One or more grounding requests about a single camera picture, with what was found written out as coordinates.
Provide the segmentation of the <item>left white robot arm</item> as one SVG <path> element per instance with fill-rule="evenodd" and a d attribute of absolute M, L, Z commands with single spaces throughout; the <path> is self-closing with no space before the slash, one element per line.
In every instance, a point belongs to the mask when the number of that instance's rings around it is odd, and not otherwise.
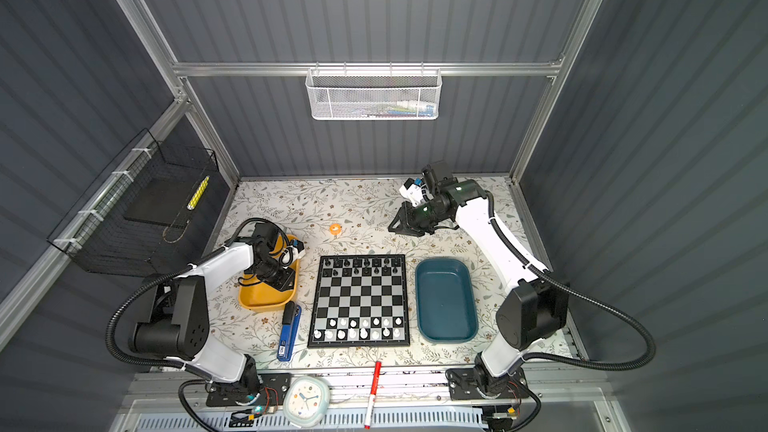
<path fill-rule="evenodd" d="M 278 407 L 278 392 L 261 378 L 252 356 L 237 352 L 210 330 L 208 295 L 243 274 L 247 286 L 285 291 L 296 282 L 305 245 L 274 222 L 249 218 L 248 235 L 235 231 L 221 247 L 184 269 L 145 279 L 110 317 L 105 346 L 117 360 L 185 370 L 192 379 L 177 390 L 181 407 L 203 430 L 212 430 L 191 406 L 186 390 L 200 386 L 229 395 L 251 415 Z"/>

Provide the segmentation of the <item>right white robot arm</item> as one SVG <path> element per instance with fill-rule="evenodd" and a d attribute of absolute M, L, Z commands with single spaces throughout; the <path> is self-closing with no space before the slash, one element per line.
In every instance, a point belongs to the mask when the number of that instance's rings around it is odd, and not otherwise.
<path fill-rule="evenodd" d="M 649 364 L 657 345 L 638 320 L 601 300 L 572 289 L 514 236 L 495 210 L 493 193 L 476 181 L 458 180 L 443 161 L 428 164 L 419 179 L 407 179 L 399 188 L 403 202 L 390 232 L 422 237 L 454 222 L 479 247 L 498 275 L 506 297 L 496 312 L 498 332 L 480 352 L 471 384 L 485 397 L 497 396 L 507 378 L 530 360 L 539 359 L 599 371 L 629 371 Z M 619 362 L 577 360 L 535 352 L 534 342 L 550 337 L 566 324 L 570 299 L 579 299 L 624 322 L 643 339 L 639 357 Z"/>

